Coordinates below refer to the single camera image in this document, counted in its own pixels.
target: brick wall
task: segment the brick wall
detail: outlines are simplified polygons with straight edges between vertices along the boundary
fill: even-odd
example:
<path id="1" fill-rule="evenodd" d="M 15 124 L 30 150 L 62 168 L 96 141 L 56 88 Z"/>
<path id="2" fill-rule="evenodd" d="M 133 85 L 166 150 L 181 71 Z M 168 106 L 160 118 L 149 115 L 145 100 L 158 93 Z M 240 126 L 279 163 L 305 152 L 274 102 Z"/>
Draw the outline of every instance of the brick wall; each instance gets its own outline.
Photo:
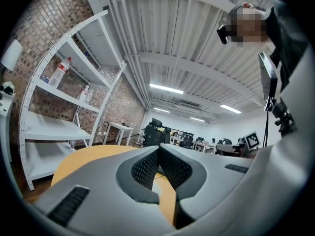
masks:
<path id="1" fill-rule="evenodd" d="M 15 69 L 13 71 L 6 70 L 2 80 L 11 81 L 16 91 L 10 120 L 11 143 L 17 144 L 18 142 L 18 118 L 23 96 L 40 60 L 63 34 L 92 15 L 87 0 L 34 0 L 20 18 L 15 29 L 13 29 L 12 37 L 21 43 L 23 52 Z M 78 46 L 84 51 L 80 43 L 78 43 Z M 53 57 L 43 75 L 51 77 L 59 62 L 58 57 Z M 115 67 L 102 67 L 100 70 L 100 73 L 107 79 L 113 77 L 117 72 L 118 70 Z M 58 89 L 77 97 L 86 84 L 72 70 L 68 70 Z M 91 87 L 94 89 L 94 95 L 90 104 L 99 108 L 107 93 L 107 88 L 93 84 Z M 76 105 L 40 88 L 36 88 L 34 91 L 30 105 L 30 111 L 70 121 L 73 119 L 76 108 Z M 109 121 L 119 122 L 122 119 L 127 125 L 133 122 L 133 126 L 139 129 L 144 113 L 145 109 L 141 102 L 125 76 L 122 75 L 109 98 L 98 125 L 98 130 L 104 132 Z M 91 133 L 96 116 L 97 113 L 81 108 L 79 111 L 81 128 Z M 114 135 L 115 131 L 113 130 L 108 139 L 112 140 Z M 77 141 L 77 145 L 80 144 L 83 144 L 83 142 Z"/>

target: head-mounted camera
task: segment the head-mounted camera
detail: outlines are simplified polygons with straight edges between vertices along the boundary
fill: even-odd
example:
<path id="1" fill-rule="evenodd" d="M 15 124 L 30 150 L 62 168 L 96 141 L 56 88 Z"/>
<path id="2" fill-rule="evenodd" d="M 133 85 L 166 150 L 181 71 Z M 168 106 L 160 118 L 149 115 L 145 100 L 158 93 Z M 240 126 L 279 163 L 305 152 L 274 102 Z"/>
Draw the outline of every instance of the head-mounted camera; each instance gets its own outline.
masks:
<path id="1" fill-rule="evenodd" d="M 223 45 L 227 44 L 228 40 L 229 40 L 229 36 L 227 34 L 227 29 L 226 29 L 226 25 L 221 25 L 218 29 L 217 29 L 217 33 L 221 39 L 221 42 Z"/>

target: gray plastic device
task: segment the gray plastic device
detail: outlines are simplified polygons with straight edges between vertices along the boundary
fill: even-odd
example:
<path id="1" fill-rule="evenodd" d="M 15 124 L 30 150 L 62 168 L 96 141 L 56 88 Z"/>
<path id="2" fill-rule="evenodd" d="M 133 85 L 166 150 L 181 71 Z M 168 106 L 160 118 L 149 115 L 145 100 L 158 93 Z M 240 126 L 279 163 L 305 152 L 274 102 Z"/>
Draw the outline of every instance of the gray plastic device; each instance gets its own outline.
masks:
<path id="1" fill-rule="evenodd" d="M 314 163 L 314 64 L 309 47 L 281 93 L 297 131 L 254 160 L 173 145 L 141 148 L 82 166 L 35 207 L 64 235 L 264 234 L 288 211 Z M 159 165 L 177 193 L 174 225 L 151 191 Z"/>

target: corrugated metal ceiling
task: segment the corrugated metal ceiling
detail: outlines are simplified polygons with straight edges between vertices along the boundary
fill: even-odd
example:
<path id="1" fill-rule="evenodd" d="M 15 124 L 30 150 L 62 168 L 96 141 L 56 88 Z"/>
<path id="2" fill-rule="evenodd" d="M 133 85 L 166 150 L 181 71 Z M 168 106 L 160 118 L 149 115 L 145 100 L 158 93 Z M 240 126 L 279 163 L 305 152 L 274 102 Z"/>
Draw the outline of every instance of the corrugated metal ceiling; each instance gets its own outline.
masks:
<path id="1" fill-rule="evenodd" d="M 139 55 L 138 69 L 143 76 L 143 82 L 139 78 L 136 79 L 138 83 L 142 83 L 144 98 L 147 97 L 145 92 L 148 93 L 151 105 L 158 102 L 162 105 L 166 105 L 166 102 L 174 105 L 185 101 L 202 108 L 200 113 L 194 114 L 195 116 L 214 114 L 218 118 L 224 117 L 227 113 L 227 110 L 220 108 L 220 104 L 237 108 L 242 112 L 250 112 L 261 107 L 252 99 L 255 96 L 256 101 L 263 102 L 258 53 L 264 51 L 270 54 L 271 50 L 267 45 L 251 48 L 240 48 L 232 43 L 222 45 L 216 30 L 224 20 L 226 12 L 199 0 L 125 0 L 126 16 L 121 0 L 116 0 L 119 10 L 114 9 L 114 0 L 110 1 L 111 13 L 117 22 L 121 18 L 123 23 L 123 26 L 116 29 L 117 41 L 122 39 L 124 34 L 122 31 L 125 31 L 128 43 L 121 45 L 131 50 L 128 53 L 130 66 L 137 66 L 136 55 Z M 229 4 L 248 1 L 265 8 L 271 6 L 269 0 L 225 1 Z M 132 34 L 128 31 L 128 22 Z M 132 52 L 133 40 L 136 55 Z M 157 60 L 143 62 L 141 53 L 160 56 Z M 160 62 L 160 59 L 168 57 L 172 57 L 173 60 L 192 61 L 191 68 L 177 65 L 174 69 L 174 65 L 164 65 Z M 225 75 L 227 82 L 220 83 L 212 76 L 200 73 L 199 68 L 194 66 L 196 63 L 209 71 L 214 69 Z M 231 78 L 250 94 L 234 90 L 228 82 Z M 163 91 L 152 91 L 148 83 L 183 90 L 189 96 L 194 96 L 196 101 L 191 101 L 191 97 L 188 100 L 170 96 Z M 200 104 L 199 99 L 206 99 L 209 105 Z"/>

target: white wall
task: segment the white wall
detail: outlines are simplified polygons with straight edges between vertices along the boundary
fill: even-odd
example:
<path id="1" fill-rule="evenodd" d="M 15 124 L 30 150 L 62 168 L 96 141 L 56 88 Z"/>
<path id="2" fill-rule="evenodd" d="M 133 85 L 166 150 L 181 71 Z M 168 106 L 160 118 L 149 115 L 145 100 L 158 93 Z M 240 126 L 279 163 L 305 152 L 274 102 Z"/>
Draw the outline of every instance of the white wall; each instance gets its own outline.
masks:
<path id="1" fill-rule="evenodd" d="M 163 126 L 192 133 L 194 134 L 194 139 L 198 136 L 202 137 L 203 129 L 205 127 L 205 125 L 197 123 L 197 120 L 181 118 L 168 113 L 160 114 L 152 111 L 148 123 L 152 121 L 152 118 L 160 120 L 163 123 Z"/>
<path id="2" fill-rule="evenodd" d="M 256 131 L 262 144 L 265 134 L 266 115 L 265 111 L 257 110 L 249 114 L 233 116 L 230 119 L 212 121 L 209 126 L 203 127 L 204 132 L 201 137 L 206 141 L 215 138 L 216 142 L 227 138 L 235 144 L 238 138 Z M 280 127 L 275 125 L 275 121 L 273 114 L 269 113 L 268 145 L 272 145 L 281 139 L 281 135 L 278 132 Z"/>

